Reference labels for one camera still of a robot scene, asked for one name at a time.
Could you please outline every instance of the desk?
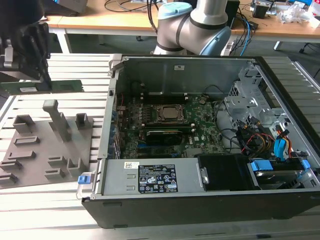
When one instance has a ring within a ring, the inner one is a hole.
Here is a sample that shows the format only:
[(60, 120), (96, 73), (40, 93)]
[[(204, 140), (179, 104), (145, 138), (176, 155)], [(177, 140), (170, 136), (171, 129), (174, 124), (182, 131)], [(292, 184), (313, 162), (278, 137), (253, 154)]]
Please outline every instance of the desk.
[[(88, 0), (86, 12), (78, 17), (62, 17), (58, 21), (58, 28), (50, 26), (50, 32), (56, 33), (63, 53), (71, 53), (67, 34), (97, 34), (97, 35), (131, 35), (156, 36), (150, 26), (148, 15), (142, 12), (111, 12), (104, 8), (106, 0)], [(241, 0), (240, 8), (251, 0)], [(129, 9), (136, 8), (138, 3), (126, 3)], [(110, 8), (120, 10), (117, 3), (108, 5)], [(158, 23), (157, 10), (152, 7), (152, 16), (155, 25)], [(308, 22), (282, 24), (276, 16), (265, 19), (252, 18), (252, 12), (245, 8), (242, 13), (251, 21), (258, 23), (259, 27), (253, 38), (263, 41), (282, 42), (310, 42), (320, 43), (320, 28), (308, 26)], [(243, 25), (235, 23), (232, 30), (232, 40), (243, 33)]]

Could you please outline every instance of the gray robot arm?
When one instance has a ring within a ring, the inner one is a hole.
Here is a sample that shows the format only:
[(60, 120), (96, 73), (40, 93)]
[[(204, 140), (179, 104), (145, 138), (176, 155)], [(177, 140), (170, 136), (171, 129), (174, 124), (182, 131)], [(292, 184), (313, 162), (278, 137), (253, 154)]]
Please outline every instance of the gray robot arm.
[(198, 0), (194, 10), (185, 2), (162, 5), (153, 54), (178, 55), (188, 50), (197, 55), (220, 55), (231, 35), (226, 5), (227, 0)]

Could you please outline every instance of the blue plastic latch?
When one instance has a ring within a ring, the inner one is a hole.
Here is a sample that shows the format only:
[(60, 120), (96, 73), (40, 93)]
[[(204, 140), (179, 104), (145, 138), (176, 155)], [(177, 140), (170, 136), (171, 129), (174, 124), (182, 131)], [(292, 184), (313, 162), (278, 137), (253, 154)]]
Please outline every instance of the blue plastic latch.
[(187, 2), (170, 2), (159, 7), (158, 20), (175, 18), (192, 11), (191, 4)]
[(255, 162), (252, 162), (252, 163), (251, 163), (251, 167), (252, 167), (252, 170), (253, 170), (254, 172), (258, 171), (258, 167), (257, 167), (257, 165), (255, 164)]
[(272, 171), (274, 168), (269, 160), (255, 160), (251, 163), (252, 170), (255, 171)]
[(310, 163), (308, 162), (308, 160), (302, 160), (302, 165), (304, 167), (305, 170), (309, 169), (311, 166), (310, 166)]
[(78, 184), (82, 185), (82, 184), (90, 184), (90, 176), (79, 176), (78, 177)]

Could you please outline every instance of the gray fixture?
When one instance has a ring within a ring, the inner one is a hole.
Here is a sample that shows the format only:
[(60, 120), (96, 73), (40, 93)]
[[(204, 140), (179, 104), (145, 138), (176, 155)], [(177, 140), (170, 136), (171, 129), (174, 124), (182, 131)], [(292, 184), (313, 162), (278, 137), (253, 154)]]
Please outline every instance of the gray fixture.
[(16, 132), (0, 163), (0, 189), (76, 181), (89, 168), (93, 119), (85, 113), (65, 118), (57, 100), (43, 110), (52, 121), (18, 115)]

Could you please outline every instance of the white label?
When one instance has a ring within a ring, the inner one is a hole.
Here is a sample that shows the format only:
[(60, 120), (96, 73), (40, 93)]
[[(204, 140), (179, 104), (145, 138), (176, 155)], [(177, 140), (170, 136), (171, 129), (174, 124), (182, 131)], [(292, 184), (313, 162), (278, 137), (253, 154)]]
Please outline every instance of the white label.
[(22, 93), (38, 92), (38, 90), (34, 86), (33, 87), (21, 87), (20, 91)]
[(124, 168), (125, 169), (138, 169), (139, 167), (139, 162), (138, 161), (126, 161), (124, 163)]
[(184, 65), (175, 65), (174, 70), (183, 71), (183, 70), (185, 70), (185, 66)]

